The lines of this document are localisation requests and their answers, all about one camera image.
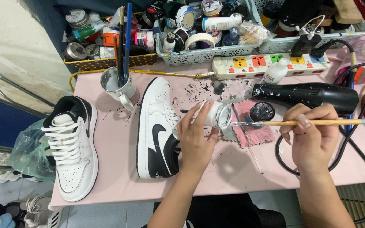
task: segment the plastic basket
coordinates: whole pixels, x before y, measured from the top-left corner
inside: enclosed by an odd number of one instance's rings
[[[254,21],[256,17],[259,18],[257,14],[256,6],[253,0],[245,0],[247,10],[249,12],[249,19]],[[191,7],[200,6],[201,2],[190,3]],[[215,47],[208,49],[198,49],[192,51],[182,51],[182,52],[172,52],[163,53],[163,47],[160,42],[160,31],[163,31],[164,21],[156,20],[153,32],[155,33],[156,41],[156,53],[160,58],[163,58],[168,66],[179,66],[179,65],[189,65],[193,63],[201,62],[211,62],[214,57],[222,56],[243,56],[250,55],[254,48],[258,47],[260,44],[240,44],[227,47]]]
[[[140,55],[140,56],[129,56],[129,66],[144,66],[144,65],[154,65],[158,60],[157,54],[148,54],[148,55]],[[101,59],[91,59],[91,60],[81,60],[74,62],[67,62],[64,60],[64,63],[70,66],[74,66],[82,71],[92,71],[92,70],[100,70],[107,69],[110,67],[116,66],[116,58],[101,58]]]
[[[267,0],[254,0],[255,5],[257,8],[258,14],[254,15],[256,18],[256,22],[262,24],[260,19],[260,14],[266,5]],[[321,46],[322,44],[328,42],[330,39],[339,39],[344,40],[347,42],[351,42],[352,40],[356,39],[357,37],[362,37],[365,35],[365,21],[358,24],[353,25],[355,28],[355,32],[353,33],[332,33],[332,34],[323,34],[322,40],[317,45],[317,47]],[[292,46],[298,40],[298,37],[285,37],[285,38],[270,38],[264,41],[263,44],[259,47],[260,53],[268,54],[268,53],[277,53],[277,52],[290,52]],[[344,44],[335,44],[331,46],[331,48],[340,48],[344,46]]]

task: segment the hand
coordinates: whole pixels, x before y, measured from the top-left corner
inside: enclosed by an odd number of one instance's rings
[[[280,133],[291,145],[288,132],[294,132],[292,159],[301,173],[321,173],[328,171],[329,160],[339,140],[337,125],[315,126],[309,120],[337,120],[338,116],[331,104],[323,104],[310,109],[303,104],[290,108],[284,121],[298,120],[298,126],[281,126]]]
[[[185,114],[177,125],[181,143],[182,171],[202,175],[210,162],[215,144],[218,142],[219,131],[212,128],[209,138],[205,139],[204,122],[213,103],[212,100],[206,101],[194,123],[191,124],[192,117],[201,107],[201,103],[198,103]]]

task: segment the table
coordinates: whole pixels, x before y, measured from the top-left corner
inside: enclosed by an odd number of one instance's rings
[[[303,82],[334,81],[333,74],[340,64],[339,59],[345,55],[344,49],[327,51],[332,67],[321,75],[304,75],[284,77],[280,84]],[[210,70],[210,63],[167,67],[160,59],[154,66],[140,66],[136,69],[172,71],[175,73],[199,74]],[[93,103],[98,109],[98,119],[94,134],[94,145],[99,158],[99,172],[92,191],[78,202],[65,201],[59,191],[57,181],[54,185],[49,209],[59,209],[67,205],[82,205],[105,202],[159,201],[170,189],[176,176],[168,179],[140,179],[136,172],[136,142],[138,131],[139,106],[129,112],[120,102],[111,98],[99,85],[101,73],[82,74],[78,76],[74,95]],[[158,75],[131,73],[140,96],[149,82]],[[165,76],[171,86],[172,106],[177,115],[183,117],[181,110],[189,110],[198,101],[207,98],[229,99],[246,96],[248,80],[226,81],[225,91],[221,95],[213,92],[220,81],[214,79],[191,79],[186,77]],[[356,85],[361,97],[365,94],[365,85]],[[273,120],[281,120],[286,109],[277,107]],[[355,117],[360,113],[360,105]],[[279,137],[279,127],[273,126],[275,138]],[[357,128],[352,136],[354,142],[365,153],[365,125]],[[210,164],[195,190],[194,195],[237,194],[251,191],[299,188],[298,178],[284,170],[274,154],[275,142],[252,146],[265,174],[258,172],[247,148],[240,148],[238,143],[220,141],[216,144]],[[291,158],[291,147],[283,142],[281,157],[291,168],[296,168]],[[336,185],[365,182],[365,163],[348,145],[338,166],[331,171]]]

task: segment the wooden block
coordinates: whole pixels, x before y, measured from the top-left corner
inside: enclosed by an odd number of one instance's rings
[[[353,0],[333,0],[337,8],[337,23],[356,24],[362,21],[362,15]]]
[[[322,18],[317,18],[317,19],[312,21],[312,24],[318,25],[320,23],[320,21],[322,21]],[[332,22],[333,22],[332,19],[325,19],[325,20],[322,21],[320,26],[330,26],[332,24]]]

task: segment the green plastic bag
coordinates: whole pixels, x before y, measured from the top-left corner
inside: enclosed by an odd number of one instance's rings
[[[23,174],[34,176],[39,181],[54,181],[56,178],[54,159],[48,159],[45,153],[49,144],[39,142],[45,135],[41,130],[44,120],[33,123],[19,133],[8,158],[8,164]]]

